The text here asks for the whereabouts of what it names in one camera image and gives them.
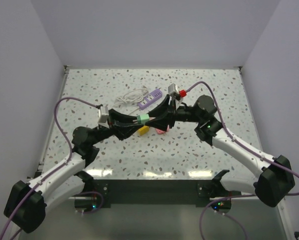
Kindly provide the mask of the green plug adapter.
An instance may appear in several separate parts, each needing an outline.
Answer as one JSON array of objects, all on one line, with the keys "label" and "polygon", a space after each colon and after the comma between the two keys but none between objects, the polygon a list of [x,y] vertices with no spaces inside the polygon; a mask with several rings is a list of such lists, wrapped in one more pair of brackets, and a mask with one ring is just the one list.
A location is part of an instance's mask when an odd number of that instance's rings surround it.
[{"label": "green plug adapter", "polygon": [[136,119],[134,119],[132,122],[136,123],[136,124],[145,125],[145,123],[147,123],[153,119],[154,119],[154,117],[150,117],[148,114],[141,114],[141,115],[137,115]]}]

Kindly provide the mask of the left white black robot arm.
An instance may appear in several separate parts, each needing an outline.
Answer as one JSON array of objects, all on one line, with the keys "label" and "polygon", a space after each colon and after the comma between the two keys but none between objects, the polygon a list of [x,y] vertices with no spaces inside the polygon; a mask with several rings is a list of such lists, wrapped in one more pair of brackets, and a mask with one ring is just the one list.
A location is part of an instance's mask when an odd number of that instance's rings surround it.
[{"label": "left white black robot arm", "polygon": [[13,185],[3,211],[8,218],[6,228],[14,223],[26,233],[36,230],[45,219],[47,208],[56,203],[50,199],[51,194],[96,159],[100,150],[95,144],[112,136],[125,140],[150,120],[148,114],[130,116],[106,107],[98,113],[97,127],[74,129],[65,159],[30,181],[20,180]]}]

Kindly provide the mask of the pink plug adapter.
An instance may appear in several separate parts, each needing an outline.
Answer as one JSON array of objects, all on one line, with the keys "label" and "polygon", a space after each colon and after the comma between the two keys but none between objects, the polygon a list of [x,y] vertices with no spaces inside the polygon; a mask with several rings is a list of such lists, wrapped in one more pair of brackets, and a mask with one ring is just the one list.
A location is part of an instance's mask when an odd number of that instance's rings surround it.
[{"label": "pink plug adapter", "polygon": [[169,126],[168,126],[166,130],[161,130],[161,129],[158,129],[158,128],[156,128],[155,130],[156,130],[156,133],[157,133],[158,135],[162,135],[162,134],[167,133],[167,132],[170,130],[170,128],[169,128]]}]

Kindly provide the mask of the yellow cube socket adapter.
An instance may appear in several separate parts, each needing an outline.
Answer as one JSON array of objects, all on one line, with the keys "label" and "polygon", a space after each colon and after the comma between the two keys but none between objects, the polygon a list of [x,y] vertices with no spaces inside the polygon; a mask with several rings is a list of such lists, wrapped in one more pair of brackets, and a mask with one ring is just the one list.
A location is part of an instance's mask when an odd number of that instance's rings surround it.
[{"label": "yellow cube socket adapter", "polygon": [[139,128],[139,129],[137,130],[137,133],[138,133],[139,136],[143,136],[143,135],[145,135],[146,133],[148,133],[149,130],[150,130],[150,127],[145,125],[145,126]]}]

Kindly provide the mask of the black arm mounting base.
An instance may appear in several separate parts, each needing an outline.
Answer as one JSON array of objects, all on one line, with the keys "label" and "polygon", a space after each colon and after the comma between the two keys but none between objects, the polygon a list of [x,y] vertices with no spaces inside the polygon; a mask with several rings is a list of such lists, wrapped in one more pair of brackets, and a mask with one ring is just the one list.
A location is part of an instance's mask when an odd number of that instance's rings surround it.
[{"label": "black arm mounting base", "polygon": [[112,205],[194,205],[206,206],[211,199],[228,197],[231,191],[212,180],[93,180],[81,196],[74,198],[77,210],[91,212]]}]

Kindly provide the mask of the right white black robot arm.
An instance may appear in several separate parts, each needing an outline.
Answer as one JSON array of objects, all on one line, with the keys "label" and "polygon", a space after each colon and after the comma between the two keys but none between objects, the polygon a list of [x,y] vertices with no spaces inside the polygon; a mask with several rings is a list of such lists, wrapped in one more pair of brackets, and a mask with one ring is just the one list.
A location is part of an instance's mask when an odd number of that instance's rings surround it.
[{"label": "right white black robot arm", "polygon": [[283,155],[274,157],[240,139],[229,131],[215,117],[217,107],[212,97],[201,95],[193,106],[176,106],[176,100],[169,95],[148,115],[146,123],[165,131],[175,122],[197,123],[194,129],[197,137],[210,146],[224,151],[244,165],[257,181],[245,183],[242,180],[219,179],[212,184],[215,195],[222,197],[229,191],[254,194],[269,207],[275,207],[295,186],[290,161]]}]

